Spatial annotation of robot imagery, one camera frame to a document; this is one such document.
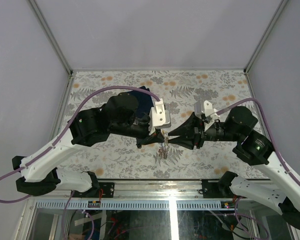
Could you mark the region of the keyring with tagged keys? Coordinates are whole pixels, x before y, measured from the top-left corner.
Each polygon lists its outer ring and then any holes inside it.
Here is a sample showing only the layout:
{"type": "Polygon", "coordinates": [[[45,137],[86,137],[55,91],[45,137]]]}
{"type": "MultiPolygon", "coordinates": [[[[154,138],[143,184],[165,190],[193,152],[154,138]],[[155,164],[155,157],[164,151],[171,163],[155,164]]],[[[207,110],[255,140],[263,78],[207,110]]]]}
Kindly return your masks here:
{"type": "Polygon", "coordinates": [[[158,150],[159,156],[166,160],[168,158],[168,153],[169,153],[169,136],[166,132],[163,132],[163,137],[164,137],[164,142],[161,143],[161,147],[158,150]]]}

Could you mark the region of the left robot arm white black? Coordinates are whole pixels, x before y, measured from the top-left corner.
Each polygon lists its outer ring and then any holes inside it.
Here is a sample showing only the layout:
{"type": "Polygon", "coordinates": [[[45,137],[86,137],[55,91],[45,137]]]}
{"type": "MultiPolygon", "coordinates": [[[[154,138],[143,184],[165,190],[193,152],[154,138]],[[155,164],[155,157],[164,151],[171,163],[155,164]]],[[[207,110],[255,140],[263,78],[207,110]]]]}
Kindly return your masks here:
{"type": "Polygon", "coordinates": [[[132,92],[112,96],[101,107],[79,111],[66,131],[33,155],[15,156],[13,168],[21,168],[16,189],[31,196],[61,190],[72,191],[75,198],[98,197],[102,188],[94,172],[69,172],[58,165],[88,147],[106,142],[111,134],[135,138],[139,149],[163,143],[161,130],[170,126],[170,112],[162,100],[152,101],[132,92]]]}

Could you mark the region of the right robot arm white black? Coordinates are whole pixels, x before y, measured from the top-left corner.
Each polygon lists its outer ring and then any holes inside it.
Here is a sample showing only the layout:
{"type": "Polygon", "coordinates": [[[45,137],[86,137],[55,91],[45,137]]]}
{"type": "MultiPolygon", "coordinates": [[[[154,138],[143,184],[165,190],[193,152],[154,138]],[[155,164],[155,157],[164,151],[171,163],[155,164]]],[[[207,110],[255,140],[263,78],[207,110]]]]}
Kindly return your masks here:
{"type": "Polygon", "coordinates": [[[300,230],[300,186],[280,162],[272,142],[254,130],[258,119],[245,106],[230,110],[226,120],[216,120],[205,129],[205,121],[194,113],[178,128],[168,133],[170,144],[189,150],[200,149],[205,142],[235,142],[233,153],[256,168],[278,187],[277,190],[250,182],[227,171],[219,179],[218,192],[223,197],[241,196],[277,212],[286,223],[300,230]]]}

